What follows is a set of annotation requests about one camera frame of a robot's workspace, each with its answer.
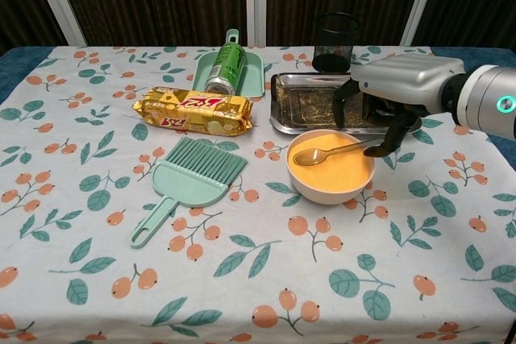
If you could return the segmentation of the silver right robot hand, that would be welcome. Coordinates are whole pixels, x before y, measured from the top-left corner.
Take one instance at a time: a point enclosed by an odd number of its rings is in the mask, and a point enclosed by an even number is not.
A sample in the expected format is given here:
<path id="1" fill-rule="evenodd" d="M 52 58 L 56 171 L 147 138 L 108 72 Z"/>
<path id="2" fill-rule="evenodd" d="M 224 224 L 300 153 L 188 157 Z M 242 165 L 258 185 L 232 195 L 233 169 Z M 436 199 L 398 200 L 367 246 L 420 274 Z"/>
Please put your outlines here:
<path id="1" fill-rule="evenodd" d="M 400 147 L 420 118 L 449 112 L 456 105 L 456 81 L 465 74 L 462 60 L 442 56 L 404 54 L 362 65 L 333 94 L 335 124 L 343 128 L 344 102 L 361 94 L 363 120 L 387 129 L 384 139 L 366 147 L 363 155 L 385 157 Z"/>

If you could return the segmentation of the translucent plastic spoon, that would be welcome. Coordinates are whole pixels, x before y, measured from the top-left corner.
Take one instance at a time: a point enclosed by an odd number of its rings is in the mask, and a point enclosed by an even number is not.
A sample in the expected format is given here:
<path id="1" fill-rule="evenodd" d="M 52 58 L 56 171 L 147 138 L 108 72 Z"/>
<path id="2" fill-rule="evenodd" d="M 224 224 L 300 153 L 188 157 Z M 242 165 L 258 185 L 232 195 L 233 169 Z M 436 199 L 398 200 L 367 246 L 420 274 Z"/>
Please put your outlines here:
<path id="1" fill-rule="evenodd" d="M 369 139 L 358 143 L 345 145 L 342 147 L 334 147 L 329 150 L 323 150 L 320 148 L 307 148 L 305 150 L 297 152 L 293 156 L 293 161 L 296 165 L 300 166 L 315 166 L 324 163 L 328 157 L 333 155 L 341 155 L 344 153 L 354 152 L 362 150 L 368 145 L 378 145 L 382 143 L 383 138 Z"/>

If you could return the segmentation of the beige bowl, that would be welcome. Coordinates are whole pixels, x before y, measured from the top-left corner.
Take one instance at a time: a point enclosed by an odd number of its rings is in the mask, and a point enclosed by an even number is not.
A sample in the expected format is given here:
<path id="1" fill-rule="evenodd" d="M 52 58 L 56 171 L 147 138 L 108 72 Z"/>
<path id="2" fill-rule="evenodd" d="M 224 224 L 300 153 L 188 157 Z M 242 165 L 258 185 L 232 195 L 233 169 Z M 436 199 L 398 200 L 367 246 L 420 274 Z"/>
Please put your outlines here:
<path id="1" fill-rule="evenodd" d="M 293 173 L 289 170 L 289 166 L 288 166 L 289 151 L 290 151 L 290 147 L 291 146 L 293 146 L 295 143 L 298 143 L 305 136 L 307 138 L 313 138 L 313 137 L 315 137 L 318 134 L 326 134 L 327 132 L 342 133 L 343 137 L 351 139 L 351 140 L 355 140 L 355 143 L 358 141 L 357 138 L 355 138 L 355 137 L 353 137 L 351 135 L 348 135 L 348 134 L 346 134 L 346 133 L 344 133 L 342 131 L 333 131 L 333 130 L 308 131 L 308 132 L 306 132 L 306 133 L 304 133 L 302 135 L 297 136 L 291 142 L 291 144 L 289 145 L 289 148 L 288 148 L 288 151 L 287 151 L 287 168 L 288 168 L 288 171 L 289 171 L 289 175 L 290 175 L 290 179 L 291 179 L 292 185 L 294 186 L 294 188 L 302 196 L 304 196 L 305 198 L 307 198 L 307 199 L 309 199 L 309 200 L 311 200 L 313 202 L 319 203 L 319 204 L 323 204 L 323 205 L 338 205 L 338 204 L 344 203 L 345 201 L 348 201 L 348 200 L 356 197 L 360 193 L 360 191 L 365 187 L 365 185 L 363 187 L 359 188 L 359 189 L 356 189 L 356 190 L 350 191 L 350 192 L 343 192 L 343 193 L 327 193 L 327 192 L 322 192 L 322 191 L 318 191 L 316 189 L 312 189 L 311 187 L 304 185 L 301 181 L 299 181 L 293 175 Z M 369 158 L 369 157 L 366 157 L 366 158 L 368 158 L 368 161 L 370 162 L 370 165 L 372 167 L 372 174 L 371 174 L 371 176 L 369 178 L 369 181 L 368 181 L 368 183 L 370 183 L 372 181 L 372 177 L 374 175 L 375 164 L 374 164 L 374 160 L 372 158 Z"/>

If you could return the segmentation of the black mesh pen holder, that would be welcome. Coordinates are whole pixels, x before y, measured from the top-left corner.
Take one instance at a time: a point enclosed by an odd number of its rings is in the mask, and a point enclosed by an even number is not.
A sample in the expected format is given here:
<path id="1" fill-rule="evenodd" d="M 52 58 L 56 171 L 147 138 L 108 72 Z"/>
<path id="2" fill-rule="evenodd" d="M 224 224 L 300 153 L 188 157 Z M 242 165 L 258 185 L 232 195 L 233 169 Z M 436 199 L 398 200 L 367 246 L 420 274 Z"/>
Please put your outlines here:
<path id="1" fill-rule="evenodd" d="M 344 12 L 326 12 L 316 19 L 312 66 L 320 73 L 346 73 L 360 22 Z"/>

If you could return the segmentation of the stainless steel tray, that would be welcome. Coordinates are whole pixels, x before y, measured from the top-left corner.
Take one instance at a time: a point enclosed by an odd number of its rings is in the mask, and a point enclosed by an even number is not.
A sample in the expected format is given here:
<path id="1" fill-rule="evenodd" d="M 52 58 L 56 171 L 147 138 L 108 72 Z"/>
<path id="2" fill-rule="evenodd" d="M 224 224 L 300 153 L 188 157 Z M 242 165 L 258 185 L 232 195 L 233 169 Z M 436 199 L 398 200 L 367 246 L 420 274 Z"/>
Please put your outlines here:
<path id="1" fill-rule="evenodd" d="M 350 79 L 350 73 L 278 73 L 271 78 L 270 122 L 280 132 L 338 130 L 332 112 L 333 93 Z M 363 97 L 356 94 L 343 103 L 345 126 L 351 135 L 384 135 L 388 127 L 373 126 L 362 118 Z"/>

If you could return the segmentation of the mint green dustpan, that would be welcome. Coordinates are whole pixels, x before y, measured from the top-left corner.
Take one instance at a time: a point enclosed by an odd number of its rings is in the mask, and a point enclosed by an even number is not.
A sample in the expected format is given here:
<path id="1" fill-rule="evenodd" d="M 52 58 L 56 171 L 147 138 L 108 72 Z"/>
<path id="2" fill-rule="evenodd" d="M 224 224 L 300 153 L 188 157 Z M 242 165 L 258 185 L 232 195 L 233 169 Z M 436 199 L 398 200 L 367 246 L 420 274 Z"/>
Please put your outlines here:
<path id="1" fill-rule="evenodd" d="M 239 44 L 238 30 L 227 30 L 225 43 L 229 42 Z M 193 77 L 193 90 L 205 92 L 204 88 L 206 79 L 215 62 L 218 51 L 206 52 L 199 56 L 196 72 Z M 259 55 L 253 52 L 246 51 L 245 49 L 244 51 L 246 56 L 246 62 L 243 67 L 243 71 L 235 95 L 247 98 L 261 97 L 264 94 L 263 61 Z"/>

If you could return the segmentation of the green drink can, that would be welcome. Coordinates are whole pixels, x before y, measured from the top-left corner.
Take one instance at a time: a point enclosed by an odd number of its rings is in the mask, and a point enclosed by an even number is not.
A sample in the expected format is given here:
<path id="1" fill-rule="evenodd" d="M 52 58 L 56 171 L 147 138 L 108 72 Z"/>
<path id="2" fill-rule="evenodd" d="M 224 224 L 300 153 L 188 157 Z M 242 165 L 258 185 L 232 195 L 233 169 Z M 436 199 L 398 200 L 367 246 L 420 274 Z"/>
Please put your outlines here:
<path id="1" fill-rule="evenodd" d="M 235 95 L 245 62 L 245 51 L 239 44 L 225 43 L 218 51 L 204 90 L 207 93 Z"/>

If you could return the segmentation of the gold biscuit packet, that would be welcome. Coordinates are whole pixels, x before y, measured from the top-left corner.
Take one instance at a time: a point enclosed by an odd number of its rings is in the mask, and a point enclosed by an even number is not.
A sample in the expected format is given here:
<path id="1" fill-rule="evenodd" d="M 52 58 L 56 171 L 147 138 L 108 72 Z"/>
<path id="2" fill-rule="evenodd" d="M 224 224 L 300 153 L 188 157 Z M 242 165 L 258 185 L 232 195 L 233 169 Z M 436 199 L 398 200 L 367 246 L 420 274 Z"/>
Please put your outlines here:
<path id="1" fill-rule="evenodd" d="M 153 126 L 235 137 L 251 130 L 252 106 L 241 96 L 155 87 L 132 109 Z"/>

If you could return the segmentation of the floral printed tablecloth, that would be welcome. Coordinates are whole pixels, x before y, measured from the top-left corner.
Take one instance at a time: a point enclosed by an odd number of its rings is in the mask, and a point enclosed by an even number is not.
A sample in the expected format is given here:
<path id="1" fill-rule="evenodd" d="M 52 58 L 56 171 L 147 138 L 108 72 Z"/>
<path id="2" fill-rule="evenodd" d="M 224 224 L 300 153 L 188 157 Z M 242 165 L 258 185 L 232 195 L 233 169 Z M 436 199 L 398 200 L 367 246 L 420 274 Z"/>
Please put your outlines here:
<path id="1" fill-rule="evenodd" d="M 188 89 L 196 47 L 15 50 L 0 70 L 0 344 L 503 344 L 516 322 L 516 169 L 427 118 L 355 199 L 302 197 L 269 122 L 199 135 L 248 165 L 217 203 L 160 198 L 182 133 L 135 101 Z"/>

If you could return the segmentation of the mint green hand brush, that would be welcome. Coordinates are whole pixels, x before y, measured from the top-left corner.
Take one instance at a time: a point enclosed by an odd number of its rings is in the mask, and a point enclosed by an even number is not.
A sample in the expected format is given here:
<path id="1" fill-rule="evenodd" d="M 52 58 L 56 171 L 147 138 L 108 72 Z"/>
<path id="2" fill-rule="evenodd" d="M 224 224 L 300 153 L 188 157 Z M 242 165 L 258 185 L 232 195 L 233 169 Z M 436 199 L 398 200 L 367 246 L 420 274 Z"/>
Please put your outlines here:
<path id="1" fill-rule="evenodd" d="M 180 139 L 152 172 L 160 201 L 135 228 L 131 247 L 144 247 L 179 206 L 199 208 L 219 201 L 248 162 L 199 140 Z"/>

